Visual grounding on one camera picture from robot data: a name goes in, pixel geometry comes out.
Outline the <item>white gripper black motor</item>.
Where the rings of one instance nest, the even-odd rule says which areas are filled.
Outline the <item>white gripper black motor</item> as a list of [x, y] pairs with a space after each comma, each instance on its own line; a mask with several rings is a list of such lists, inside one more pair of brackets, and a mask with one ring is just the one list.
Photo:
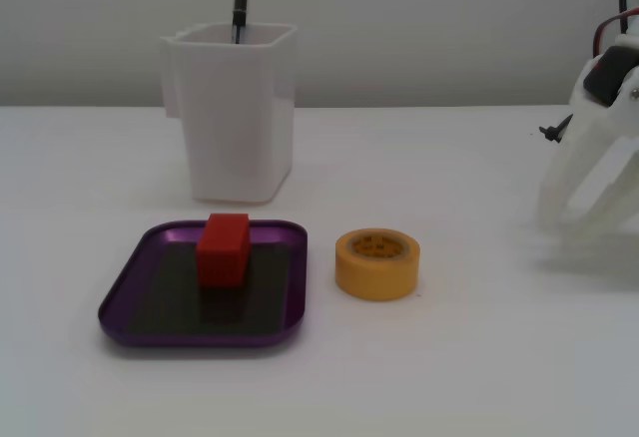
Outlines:
[[[614, 23], [627, 27], [607, 47], [603, 35]], [[572, 120], [540, 184], [540, 226], [556, 230], [568, 203], [597, 163], [621, 139], [638, 136], [638, 7], [601, 22], [594, 31], [592, 56], [574, 85]], [[586, 243], [638, 213], [638, 154], [593, 206], [562, 233], [566, 243]]]

